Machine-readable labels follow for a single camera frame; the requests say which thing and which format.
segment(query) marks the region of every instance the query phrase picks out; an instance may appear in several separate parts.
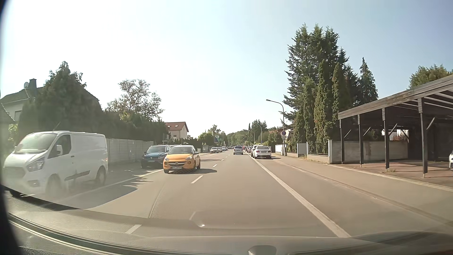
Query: car headlight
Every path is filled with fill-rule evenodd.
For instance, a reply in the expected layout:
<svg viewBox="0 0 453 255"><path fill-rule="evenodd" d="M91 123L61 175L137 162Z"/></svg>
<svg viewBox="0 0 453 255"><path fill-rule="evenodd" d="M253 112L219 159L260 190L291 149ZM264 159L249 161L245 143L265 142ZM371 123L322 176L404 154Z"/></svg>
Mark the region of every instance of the car headlight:
<svg viewBox="0 0 453 255"><path fill-rule="evenodd" d="M27 166L27 170L29 172L33 172L33 171L42 169L43 166L44 166L44 157L42 157L42 158L36 160L35 162L29 164Z"/></svg>

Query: windshield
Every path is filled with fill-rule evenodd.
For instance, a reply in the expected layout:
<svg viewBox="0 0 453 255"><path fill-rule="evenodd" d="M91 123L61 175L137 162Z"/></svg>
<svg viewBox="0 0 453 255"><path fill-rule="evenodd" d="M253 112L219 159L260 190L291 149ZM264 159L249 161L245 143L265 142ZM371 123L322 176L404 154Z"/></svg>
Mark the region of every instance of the windshield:
<svg viewBox="0 0 453 255"><path fill-rule="evenodd" d="M31 134L22 139L14 152L46 151L54 141L55 133Z"/></svg>
<svg viewBox="0 0 453 255"><path fill-rule="evenodd" d="M173 147L169 150L168 154L192 154L191 147Z"/></svg>
<svg viewBox="0 0 453 255"><path fill-rule="evenodd" d="M453 0L5 2L13 227L109 254L453 246Z"/></svg>
<svg viewBox="0 0 453 255"><path fill-rule="evenodd" d="M149 147L147 153L153 153L153 152L165 152L165 146L151 146Z"/></svg>

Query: road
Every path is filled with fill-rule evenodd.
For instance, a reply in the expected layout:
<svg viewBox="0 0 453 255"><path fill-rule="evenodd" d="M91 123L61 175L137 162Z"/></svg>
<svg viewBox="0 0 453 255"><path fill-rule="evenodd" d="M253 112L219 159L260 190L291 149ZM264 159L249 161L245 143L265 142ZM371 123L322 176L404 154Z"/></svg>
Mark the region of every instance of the road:
<svg viewBox="0 0 453 255"><path fill-rule="evenodd" d="M201 156L193 172L111 167L104 187L57 201L8 197L9 211L77 235L350 237L397 230L453 233L453 189L297 158Z"/></svg>

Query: car side mirror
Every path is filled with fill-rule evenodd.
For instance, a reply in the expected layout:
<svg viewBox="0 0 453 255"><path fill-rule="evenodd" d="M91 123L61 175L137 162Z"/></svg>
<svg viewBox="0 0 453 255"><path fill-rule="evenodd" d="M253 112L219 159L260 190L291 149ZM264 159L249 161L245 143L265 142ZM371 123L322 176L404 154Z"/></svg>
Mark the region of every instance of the car side mirror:
<svg viewBox="0 0 453 255"><path fill-rule="evenodd" d="M57 144L55 147L57 149L57 156L63 155L63 146L61 144Z"/></svg>

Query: blue car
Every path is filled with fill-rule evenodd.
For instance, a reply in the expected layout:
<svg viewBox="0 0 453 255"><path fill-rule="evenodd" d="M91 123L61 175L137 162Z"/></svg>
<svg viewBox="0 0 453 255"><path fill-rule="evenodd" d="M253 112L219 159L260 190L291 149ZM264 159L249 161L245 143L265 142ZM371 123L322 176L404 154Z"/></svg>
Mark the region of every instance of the blue car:
<svg viewBox="0 0 453 255"><path fill-rule="evenodd" d="M148 168L151 166L163 167L164 158L170 150L169 145L151 145L147 151L145 151L142 160L142 168Z"/></svg>

